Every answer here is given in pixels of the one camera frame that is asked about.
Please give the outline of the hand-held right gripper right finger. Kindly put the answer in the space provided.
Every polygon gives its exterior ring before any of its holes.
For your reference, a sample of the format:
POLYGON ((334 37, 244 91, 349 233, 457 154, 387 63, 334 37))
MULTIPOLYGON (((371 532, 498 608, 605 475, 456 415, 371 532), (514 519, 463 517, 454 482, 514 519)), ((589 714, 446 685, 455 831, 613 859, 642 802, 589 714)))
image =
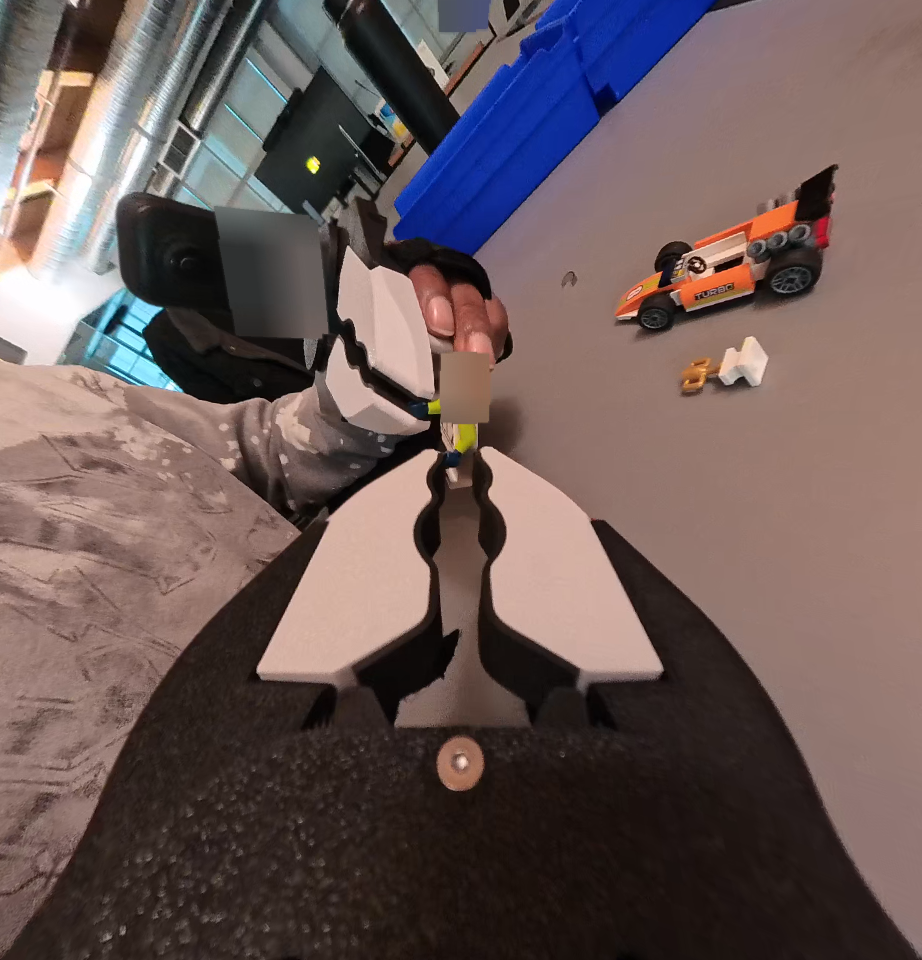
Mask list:
POLYGON ((659 655, 585 511, 493 447, 475 454, 473 492, 487 674, 513 694, 659 679, 659 655))

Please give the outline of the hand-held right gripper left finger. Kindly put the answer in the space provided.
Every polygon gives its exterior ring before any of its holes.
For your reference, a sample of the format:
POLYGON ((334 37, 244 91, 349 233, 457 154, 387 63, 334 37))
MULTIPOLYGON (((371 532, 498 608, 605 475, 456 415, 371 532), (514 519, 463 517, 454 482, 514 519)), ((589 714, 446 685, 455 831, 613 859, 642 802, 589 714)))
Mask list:
POLYGON ((331 514, 259 661, 259 678, 419 691, 443 677, 459 639, 457 630, 443 630, 434 562, 444 459, 421 450, 331 514))

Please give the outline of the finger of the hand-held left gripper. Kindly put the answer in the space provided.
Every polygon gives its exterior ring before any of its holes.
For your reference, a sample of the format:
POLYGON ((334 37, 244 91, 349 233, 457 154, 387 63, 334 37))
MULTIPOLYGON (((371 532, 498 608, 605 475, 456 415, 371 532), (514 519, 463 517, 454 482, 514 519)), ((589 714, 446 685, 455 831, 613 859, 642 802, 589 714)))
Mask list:
POLYGON ((360 429, 410 437, 431 426, 427 407, 433 400, 432 361, 326 361, 323 379, 342 418, 360 429))
POLYGON ((435 395, 431 342, 410 279, 385 266, 369 267, 345 250, 338 316, 350 322, 368 369, 416 398, 435 395))

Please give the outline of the small tan lego piece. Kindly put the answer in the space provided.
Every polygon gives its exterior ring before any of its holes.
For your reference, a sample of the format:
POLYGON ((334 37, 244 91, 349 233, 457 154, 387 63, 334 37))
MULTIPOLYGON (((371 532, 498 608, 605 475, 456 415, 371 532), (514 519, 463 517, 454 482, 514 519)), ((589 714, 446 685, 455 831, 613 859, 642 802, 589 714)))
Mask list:
POLYGON ((742 383, 756 388, 762 384, 768 364, 764 347, 754 336, 747 337, 740 347, 727 348, 721 359, 691 361, 681 373, 680 392, 683 396, 694 395, 714 381, 724 387, 742 383))

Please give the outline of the orange lego race car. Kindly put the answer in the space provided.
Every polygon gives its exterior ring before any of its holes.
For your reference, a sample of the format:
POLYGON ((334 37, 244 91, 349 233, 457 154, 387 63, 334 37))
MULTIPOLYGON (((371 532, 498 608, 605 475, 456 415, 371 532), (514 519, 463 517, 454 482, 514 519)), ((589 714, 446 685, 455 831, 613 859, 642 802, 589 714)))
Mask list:
POLYGON ((746 221, 693 243, 665 244, 652 272, 620 298, 615 320, 659 333, 760 293, 782 301, 806 295, 824 268, 838 173, 830 164, 746 221))

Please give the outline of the person's left forearm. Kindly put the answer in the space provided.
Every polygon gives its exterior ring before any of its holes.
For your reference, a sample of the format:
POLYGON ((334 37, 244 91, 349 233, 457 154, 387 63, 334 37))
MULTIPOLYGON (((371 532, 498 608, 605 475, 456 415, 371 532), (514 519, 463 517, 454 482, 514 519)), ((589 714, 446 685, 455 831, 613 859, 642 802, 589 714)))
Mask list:
POLYGON ((222 466, 286 516, 334 511, 374 479, 437 445, 431 421, 408 436, 354 425, 322 387, 274 401, 221 405, 218 417, 222 466))

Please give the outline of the person's left hand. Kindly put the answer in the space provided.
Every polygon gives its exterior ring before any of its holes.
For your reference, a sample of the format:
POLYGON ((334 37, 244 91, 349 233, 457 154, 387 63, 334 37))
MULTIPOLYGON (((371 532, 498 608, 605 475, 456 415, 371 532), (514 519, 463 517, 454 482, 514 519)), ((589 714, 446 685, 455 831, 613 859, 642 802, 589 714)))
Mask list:
POLYGON ((505 356, 510 320, 498 298, 484 298, 467 282, 440 280, 419 298, 428 332, 450 341, 455 353, 484 355, 491 369, 505 356))

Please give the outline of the black water bottle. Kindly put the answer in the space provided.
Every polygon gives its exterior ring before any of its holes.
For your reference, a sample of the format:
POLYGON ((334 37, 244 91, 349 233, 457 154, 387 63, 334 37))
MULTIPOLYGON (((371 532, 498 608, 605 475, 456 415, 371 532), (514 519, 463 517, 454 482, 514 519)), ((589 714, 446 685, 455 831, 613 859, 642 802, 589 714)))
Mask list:
POLYGON ((460 115, 381 1, 323 2, 347 50, 430 158, 460 115))

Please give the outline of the silver ventilation duct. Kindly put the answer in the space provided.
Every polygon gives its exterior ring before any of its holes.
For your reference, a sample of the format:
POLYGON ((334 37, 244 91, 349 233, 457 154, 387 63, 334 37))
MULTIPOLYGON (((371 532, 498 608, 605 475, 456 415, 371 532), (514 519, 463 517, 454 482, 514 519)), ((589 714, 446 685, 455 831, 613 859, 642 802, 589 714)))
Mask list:
MULTIPOLYGON (((35 246, 32 270, 109 263, 114 209, 143 186, 231 2, 125 2, 61 167, 59 198, 35 246)), ((63 13, 86 2, 0 2, 0 246, 4 208, 63 13)))

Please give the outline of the black wall screen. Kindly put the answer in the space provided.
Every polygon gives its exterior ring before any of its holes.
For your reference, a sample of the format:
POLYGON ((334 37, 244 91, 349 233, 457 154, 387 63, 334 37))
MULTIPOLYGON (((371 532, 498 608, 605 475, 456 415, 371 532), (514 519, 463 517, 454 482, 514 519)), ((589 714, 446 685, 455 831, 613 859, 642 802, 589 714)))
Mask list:
POLYGON ((277 116, 254 176, 290 212, 321 214, 354 186, 376 196, 393 149, 321 66, 277 116))

